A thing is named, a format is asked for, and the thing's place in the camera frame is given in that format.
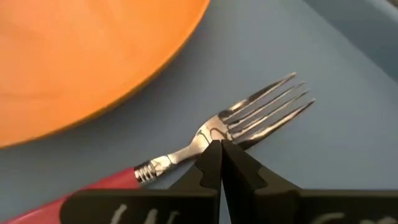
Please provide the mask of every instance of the red fork handle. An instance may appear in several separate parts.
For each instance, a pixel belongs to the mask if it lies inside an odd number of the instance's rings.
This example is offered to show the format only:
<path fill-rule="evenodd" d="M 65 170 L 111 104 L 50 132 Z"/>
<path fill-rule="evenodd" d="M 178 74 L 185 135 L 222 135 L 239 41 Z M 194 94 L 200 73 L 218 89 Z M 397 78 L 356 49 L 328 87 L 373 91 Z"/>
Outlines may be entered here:
<path fill-rule="evenodd" d="M 134 175 L 134 168 L 128 168 L 110 177 L 101 179 L 84 189 L 136 189 L 140 185 Z M 31 210 L 3 224 L 60 224 L 59 213 L 62 203 L 69 195 L 48 203 L 38 209 Z"/>

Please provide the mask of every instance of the orange plate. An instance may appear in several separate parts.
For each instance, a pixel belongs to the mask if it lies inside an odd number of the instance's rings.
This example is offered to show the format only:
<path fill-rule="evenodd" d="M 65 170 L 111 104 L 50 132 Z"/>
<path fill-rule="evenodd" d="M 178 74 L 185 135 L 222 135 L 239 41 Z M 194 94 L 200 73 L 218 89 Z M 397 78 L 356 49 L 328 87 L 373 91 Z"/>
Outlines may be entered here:
<path fill-rule="evenodd" d="M 209 1 L 0 1 L 0 147 L 136 91 L 178 52 Z"/>

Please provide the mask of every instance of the fork tine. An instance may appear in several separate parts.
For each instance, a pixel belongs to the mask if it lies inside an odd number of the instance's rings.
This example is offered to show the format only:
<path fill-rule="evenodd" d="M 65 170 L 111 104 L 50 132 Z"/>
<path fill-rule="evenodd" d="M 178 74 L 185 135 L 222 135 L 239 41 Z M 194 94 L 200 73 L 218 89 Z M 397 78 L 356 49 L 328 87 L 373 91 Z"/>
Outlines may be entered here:
<path fill-rule="evenodd" d="M 266 121 L 267 119 L 272 117 L 273 115 L 277 114 L 278 112 L 280 112 L 283 109 L 285 109 L 286 107 L 288 107 L 288 105 L 292 104 L 293 102 L 295 102 L 296 100 L 298 100 L 299 98 L 301 98 L 302 96 L 307 94 L 309 91 L 310 90 L 307 90 L 307 91 L 301 93 L 300 95 L 293 97 L 289 101 L 285 102 L 284 104 L 280 105 L 278 108 L 271 111 L 269 114 L 266 114 L 264 116 L 254 119 L 249 124 L 245 125 L 242 129 L 235 131 L 235 132 L 231 132 L 231 133 L 233 133 L 233 134 L 231 134 L 232 139 L 237 139 L 237 138 L 241 137 L 242 135 L 246 134 L 248 131 L 252 130 L 259 124 L 263 123 L 264 121 Z"/>
<path fill-rule="evenodd" d="M 301 112 L 305 111 L 309 106 L 311 106 L 315 102 L 315 99 L 313 98 L 310 102 L 307 104 L 298 107 L 297 109 L 293 110 L 289 114 L 285 115 L 283 118 L 279 119 L 272 125 L 261 129 L 257 131 L 256 133 L 252 134 L 251 136 L 243 139 L 242 141 L 236 142 L 242 149 L 246 150 L 249 149 L 251 146 L 257 144 L 259 141 L 263 140 L 270 134 L 272 134 L 274 131 L 278 130 L 280 127 L 282 127 L 284 124 L 288 123 L 292 119 L 294 119 L 297 115 L 299 115 Z"/>
<path fill-rule="evenodd" d="M 280 87 L 281 85 L 283 85 L 284 83 L 286 83 L 287 81 L 291 80 L 292 78 L 294 78 L 296 76 L 296 72 L 291 73 L 289 75 L 287 75 L 286 77 L 280 79 L 279 81 L 274 82 L 271 85 L 268 85 L 266 87 L 264 87 L 263 89 L 259 90 L 258 92 L 256 92 L 255 94 L 247 97 L 244 100 L 241 100 L 237 103 L 235 103 L 233 106 L 231 106 L 230 108 L 228 108 L 227 110 L 223 110 L 221 111 L 218 116 L 223 120 L 226 121 L 227 119 L 230 119 L 233 115 L 235 115 L 236 113 L 246 109 L 248 106 L 252 105 L 254 102 L 256 102 L 258 99 L 261 99 L 262 97 L 268 95 L 269 93 L 271 93 L 272 91 L 274 91 L 275 89 L 277 89 L 278 87 Z"/>
<path fill-rule="evenodd" d="M 274 104 L 275 102 L 279 101 L 284 96 L 288 95 L 291 91 L 300 88 L 303 84 L 304 84 L 304 82 L 301 82 L 298 85 L 294 85 L 294 86 L 290 87 L 289 89 L 287 89 L 286 91 L 284 91 L 283 93 L 281 93 L 278 96 L 276 96 L 274 99 L 270 100 L 270 102 L 265 103 L 262 106 L 247 112 L 245 115 L 243 115 L 242 117 L 240 117 L 236 121 L 233 121 L 232 123 L 228 124 L 227 125 L 228 129 L 234 129 L 234 128 L 238 127 L 239 125 L 245 123 L 250 118 L 252 118 L 255 115 L 259 114 L 261 111 L 264 111 L 270 105 Z"/>

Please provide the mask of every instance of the gray table surface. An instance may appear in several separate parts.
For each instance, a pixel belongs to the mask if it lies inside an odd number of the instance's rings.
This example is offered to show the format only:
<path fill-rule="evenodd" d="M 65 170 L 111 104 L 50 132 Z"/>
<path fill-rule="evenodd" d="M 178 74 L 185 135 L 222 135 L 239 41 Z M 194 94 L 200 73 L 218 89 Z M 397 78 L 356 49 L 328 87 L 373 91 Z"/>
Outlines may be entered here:
<path fill-rule="evenodd" d="M 0 151 L 0 222 L 185 146 L 209 116 L 293 71 L 317 102 L 249 153 L 303 188 L 398 189 L 398 84 L 303 1 L 212 0 L 187 46 L 138 94 Z M 149 187 L 168 187 L 188 166 Z M 229 223 L 224 199 L 220 223 Z"/>

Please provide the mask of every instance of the black clamp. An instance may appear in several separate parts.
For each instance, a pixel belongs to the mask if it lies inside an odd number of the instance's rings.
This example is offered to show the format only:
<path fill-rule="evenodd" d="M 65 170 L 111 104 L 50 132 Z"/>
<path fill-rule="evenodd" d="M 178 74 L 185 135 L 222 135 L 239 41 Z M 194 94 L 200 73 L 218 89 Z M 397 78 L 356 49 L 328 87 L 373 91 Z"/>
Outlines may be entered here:
<path fill-rule="evenodd" d="M 231 222 L 396 224 L 398 191 L 304 190 L 229 141 L 213 141 L 167 190 L 84 190 L 62 206 L 62 224 L 216 224 L 221 177 Z"/>

